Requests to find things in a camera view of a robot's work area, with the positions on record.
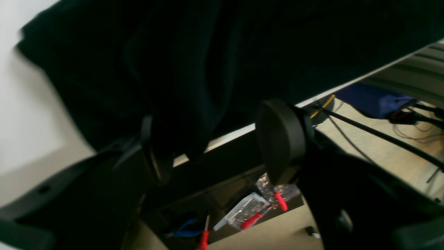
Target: black cloth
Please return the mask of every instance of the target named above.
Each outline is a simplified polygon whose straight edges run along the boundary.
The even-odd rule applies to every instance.
[[[19,50],[100,149],[158,130],[191,158],[253,122],[444,37],[441,0],[61,0]]]

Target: black wire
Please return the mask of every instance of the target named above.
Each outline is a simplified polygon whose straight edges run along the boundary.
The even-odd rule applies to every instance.
[[[364,156],[365,159],[367,159],[369,162],[371,162],[374,165],[378,165],[376,164],[367,154],[365,154],[362,150],[360,150],[358,148],[358,146],[356,146],[351,140],[350,138],[348,138],[348,136],[344,133],[344,131],[342,131],[342,129],[337,125],[337,123],[335,121],[333,121],[333,119],[330,117],[330,115],[328,115],[327,113],[325,113],[327,115],[327,117],[330,119],[330,121],[333,123],[333,125],[336,127],[336,129],[341,133],[341,135],[344,137],[344,139],[346,139],[348,141],[348,143],[354,147],[356,149],[356,151],[358,151],[362,156]]]
[[[436,108],[429,107],[429,106],[425,105],[425,103],[423,103],[423,102],[422,103],[416,103],[414,105],[414,107],[417,108],[417,109],[422,109],[422,110],[426,110],[426,111],[429,111],[429,112],[434,112],[436,110]]]
[[[435,175],[436,175],[439,171],[440,171],[440,169],[437,168],[437,169],[433,172],[432,176],[431,176],[431,177],[430,177],[425,183],[430,183],[430,182],[432,181],[433,177],[435,177]]]
[[[327,114],[329,114],[329,115],[331,115],[331,116],[333,116],[335,118],[338,118],[339,120],[345,121],[346,123],[348,123],[350,125],[353,125],[353,126],[355,126],[357,128],[360,128],[363,131],[366,131],[366,132],[368,132],[368,133],[370,133],[372,135],[375,135],[375,136],[377,136],[377,137],[379,137],[381,139],[384,139],[384,140],[386,140],[388,142],[391,142],[391,143],[393,143],[393,144],[395,144],[395,145],[397,145],[397,146],[399,146],[399,147],[401,147],[401,148],[403,148],[403,149],[405,149],[407,151],[410,151],[411,153],[414,153],[415,155],[417,155],[417,156],[427,160],[428,162],[432,163],[433,165],[439,167],[440,170],[444,172],[444,162],[436,159],[435,157],[429,155],[428,153],[426,153],[426,152],[424,152],[424,151],[422,151],[420,149],[417,149],[414,146],[412,146],[412,145],[410,145],[408,143],[405,143],[405,142],[403,142],[401,140],[398,140],[398,139],[396,139],[396,138],[394,138],[392,136],[384,134],[384,133],[382,133],[382,132],[380,132],[378,130],[372,129],[372,128],[368,127],[368,126],[365,126],[364,124],[361,124],[359,122],[350,120],[350,119],[348,119],[348,118],[346,118],[346,117],[344,117],[342,115],[336,114],[335,112],[331,112],[328,109],[324,109],[324,112],[326,112]]]
[[[335,110],[335,112],[337,112],[343,105],[344,105],[344,102],[341,101],[341,104],[339,104],[339,107]]]

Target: pliers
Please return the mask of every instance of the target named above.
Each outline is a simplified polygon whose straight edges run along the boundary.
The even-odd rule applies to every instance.
[[[202,233],[202,230],[184,230],[187,226],[196,223],[195,218],[190,218],[182,226],[177,229],[177,231],[171,232],[169,234],[164,234],[164,238],[178,238],[178,237],[196,237]]]

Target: black plastic part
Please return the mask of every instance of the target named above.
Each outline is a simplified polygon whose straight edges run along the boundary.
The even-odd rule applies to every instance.
[[[311,103],[307,106],[304,106],[302,110],[304,110],[308,116],[312,116],[313,114],[317,113],[313,118],[311,118],[311,123],[313,125],[318,125],[327,120],[327,115],[323,112],[320,112],[320,108],[327,104],[324,109],[328,109],[333,111],[334,104],[336,98],[333,98],[329,103],[327,103],[330,100],[331,96],[326,96],[324,98],[319,99],[318,101]]]
[[[308,235],[312,236],[313,234],[316,233],[316,230],[314,229],[314,227],[312,226],[308,226],[305,228],[305,231],[308,233]]]
[[[173,172],[174,148],[170,147],[172,140],[169,140],[165,131],[157,129],[157,133],[153,133],[158,127],[159,124],[154,123],[152,116],[145,116],[140,137],[152,181],[157,185],[166,185]]]
[[[305,156],[305,129],[293,109],[279,100],[262,102],[256,131],[263,162],[274,185],[288,183],[296,170],[293,162]]]
[[[143,211],[176,206],[183,199],[204,194],[215,184],[222,185],[257,168],[262,169],[262,175],[265,170],[261,165],[256,131],[252,131],[205,153],[199,161],[187,161],[173,168],[171,181],[166,186],[153,187],[150,199],[156,202],[147,199]]]
[[[404,226],[393,233],[396,249],[442,250],[444,249],[444,217],[415,225]]]
[[[70,174],[76,169],[79,174]],[[53,247],[43,241],[24,250],[120,250],[151,179],[140,143],[134,142],[124,153],[102,153],[61,171],[0,209],[0,218],[56,238]],[[24,238],[29,234],[16,233],[11,237],[33,241]]]
[[[419,113],[417,113],[417,112],[400,111],[396,114],[395,117],[389,117],[388,121],[391,124],[416,125],[419,123],[418,119],[420,119],[418,114]]]
[[[281,136],[276,140],[285,142],[289,139],[283,137],[298,134],[300,127],[304,127],[307,134],[313,131],[306,125],[306,118],[300,118],[297,109],[293,119],[279,109],[269,112],[275,112],[276,116],[284,114],[291,124],[295,123],[294,119],[300,119],[301,126],[293,126],[294,133],[284,130],[285,133],[279,134],[276,131],[281,131],[282,127],[292,127],[278,124],[278,129],[274,130],[270,125],[268,130],[258,133]],[[379,166],[345,153],[320,132],[315,131],[312,139],[311,136],[305,138],[306,155],[297,173],[296,184],[310,206],[325,249],[442,249],[444,230],[437,230],[443,224],[442,206]],[[282,162],[277,158],[277,165]],[[272,161],[268,163],[267,171],[274,166]],[[276,173],[285,175],[282,170]]]
[[[325,249],[395,249],[395,230],[444,215],[444,208],[380,167],[347,155],[320,133],[316,141],[319,148],[297,185]],[[351,228],[341,222],[343,211]]]
[[[427,111],[433,112],[437,118],[444,119],[444,109],[429,107],[429,106],[422,105],[422,104],[419,104],[419,103],[416,103],[413,106],[415,108],[419,108],[419,109],[422,109],[422,110],[427,110]]]
[[[53,248],[56,239],[47,230],[0,219],[0,241],[18,249],[47,250]]]

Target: red handle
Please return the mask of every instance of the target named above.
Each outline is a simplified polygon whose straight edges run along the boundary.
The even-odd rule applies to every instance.
[[[246,221],[244,221],[244,223],[242,223],[241,229],[245,230],[245,229],[251,227],[251,225],[254,224],[260,217],[262,217],[261,213],[257,213],[255,215],[253,215],[253,217],[247,219]]]
[[[200,243],[199,243],[199,250],[206,250],[206,248],[208,247],[208,234],[210,232],[208,230],[205,230],[202,232],[202,238],[200,238]]]
[[[282,198],[281,193],[279,191],[275,192],[274,195],[276,196],[276,200],[279,203],[279,206],[281,207],[282,211],[287,211],[288,206],[287,203],[284,201],[284,198]]]

